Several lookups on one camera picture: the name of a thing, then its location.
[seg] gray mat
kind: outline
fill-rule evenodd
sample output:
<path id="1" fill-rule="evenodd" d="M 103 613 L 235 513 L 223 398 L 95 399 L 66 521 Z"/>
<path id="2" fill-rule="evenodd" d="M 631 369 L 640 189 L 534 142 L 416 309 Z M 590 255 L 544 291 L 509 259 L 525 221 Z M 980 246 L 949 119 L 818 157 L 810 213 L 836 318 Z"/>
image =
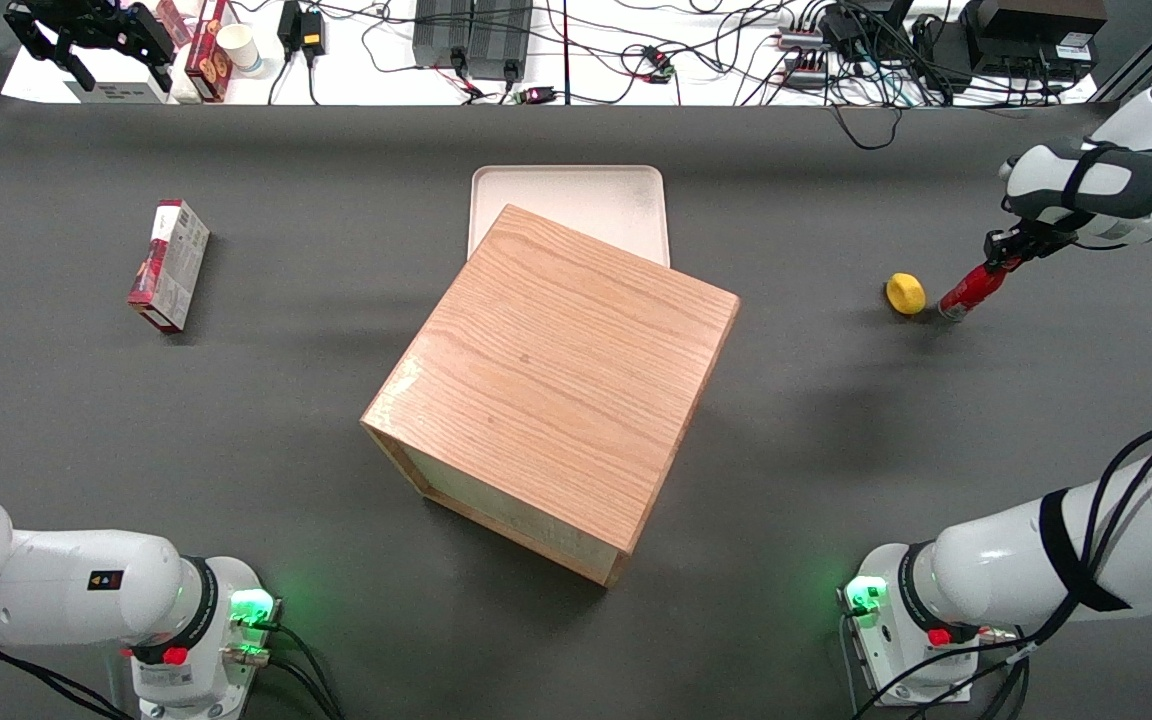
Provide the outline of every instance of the gray mat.
<path id="1" fill-rule="evenodd" d="M 823 109 L 0 99 L 0 502 L 250 561 L 351 717 L 842 719 L 832 589 L 865 552 L 1093 479 L 1152 427 L 1152 249 L 1066 250 L 942 338 L 878 298 L 979 263 L 1010 223 L 998 165 L 1105 113 L 911 111 L 861 152 Z M 867 141 L 892 120 L 846 116 Z M 499 162 L 657 165 L 676 268 L 744 301 L 607 593 L 420 501 L 357 424 Z M 219 240 L 164 340 L 124 296 L 174 196 Z M 105 687 L 99 650 L 26 655 Z M 248 717 L 302 698 L 270 670 Z M 0 717 L 81 711 L 0 667 Z M 1152 717 L 1152 619 L 1068 626 L 1025 717 Z"/>

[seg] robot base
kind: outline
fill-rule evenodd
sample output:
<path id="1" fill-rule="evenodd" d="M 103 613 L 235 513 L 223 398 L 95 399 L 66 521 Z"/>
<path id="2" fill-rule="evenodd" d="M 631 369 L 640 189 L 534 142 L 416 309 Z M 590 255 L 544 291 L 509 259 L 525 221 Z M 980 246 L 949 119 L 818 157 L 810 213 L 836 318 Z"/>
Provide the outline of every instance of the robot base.
<path id="1" fill-rule="evenodd" d="M 904 670 L 940 655 L 947 650 L 975 647 L 979 639 L 964 644 L 947 644 L 932 647 L 927 634 L 914 623 L 899 591 L 897 569 L 901 558 L 909 551 L 908 544 L 885 544 L 870 552 L 861 562 L 856 578 L 847 583 L 840 600 L 847 611 L 854 611 L 858 602 L 870 608 L 867 615 L 851 617 L 852 639 L 861 658 L 865 680 L 872 692 L 878 692 Z M 878 698 L 876 705 L 911 706 L 932 702 L 952 685 L 970 679 L 977 669 L 977 653 L 947 657 L 918 670 L 909 679 Z M 942 702 L 969 702 L 972 685 L 964 685 Z"/>
<path id="2" fill-rule="evenodd" d="M 200 642 L 189 650 L 187 665 L 143 665 L 132 659 L 142 720 L 236 720 L 247 705 L 256 667 L 227 662 L 221 651 L 265 647 L 268 632 L 243 628 L 230 617 L 234 593 L 260 589 L 262 584 L 255 570 L 241 560 L 209 558 L 207 564 L 218 585 L 215 617 Z"/>

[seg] label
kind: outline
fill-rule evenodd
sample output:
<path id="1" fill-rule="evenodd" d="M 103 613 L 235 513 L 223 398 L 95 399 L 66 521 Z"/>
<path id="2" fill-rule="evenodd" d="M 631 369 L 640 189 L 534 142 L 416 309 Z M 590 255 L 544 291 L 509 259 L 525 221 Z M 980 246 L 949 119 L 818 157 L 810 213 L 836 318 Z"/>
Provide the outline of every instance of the label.
<path id="1" fill-rule="evenodd" d="M 1073 45 L 1058 45 L 1056 56 L 1063 58 L 1066 60 L 1087 60 L 1089 63 L 1092 61 L 1092 51 L 1087 47 L 1075 47 Z"/>
<path id="2" fill-rule="evenodd" d="M 1064 33 L 1064 38 L 1058 41 L 1056 45 L 1068 45 L 1070 47 L 1085 47 L 1087 43 L 1092 41 L 1092 33 L 1090 32 L 1069 32 Z"/>
<path id="3" fill-rule="evenodd" d="M 150 688 L 180 688 L 194 682 L 194 667 L 189 665 L 141 666 L 141 683 Z"/>
<path id="4" fill-rule="evenodd" d="M 88 591 L 116 591 L 122 586 L 122 570 L 92 570 L 88 577 Z"/>

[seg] power supply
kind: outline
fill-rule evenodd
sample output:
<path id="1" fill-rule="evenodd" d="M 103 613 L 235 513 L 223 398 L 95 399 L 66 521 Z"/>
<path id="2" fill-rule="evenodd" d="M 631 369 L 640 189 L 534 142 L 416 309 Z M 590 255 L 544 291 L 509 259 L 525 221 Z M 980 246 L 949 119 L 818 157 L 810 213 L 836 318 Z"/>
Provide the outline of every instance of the power supply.
<path id="1" fill-rule="evenodd" d="M 470 77 L 521 81 L 530 37 L 531 0 L 476 0 L 467 54 Z"/>
<path id="2" fill-rule="evenodd" d="M 465 63 L 473 0 L 416 0 L 412 55 L 425 68 Z"/>

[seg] power adapter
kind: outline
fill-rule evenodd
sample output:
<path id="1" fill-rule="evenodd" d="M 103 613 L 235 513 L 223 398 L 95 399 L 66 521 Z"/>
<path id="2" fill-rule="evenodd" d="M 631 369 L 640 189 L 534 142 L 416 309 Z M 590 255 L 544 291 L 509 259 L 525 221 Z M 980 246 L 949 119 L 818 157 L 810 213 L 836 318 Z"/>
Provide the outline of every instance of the power adapter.
<path id="1" fill-rule="evenodd" d="M 283 44 L 285 59 L 301 50 L 301 2 L 283 0 L 283 15 L 278 20 L 278 40 Z"/>
<path id="2" fill-rule="evenodd" d="M 328 54 L 326 36 L 323 31 L 323 14 L 310 10 L 301 14 L 301 53 L 313 65 L 319 55 Z"/>

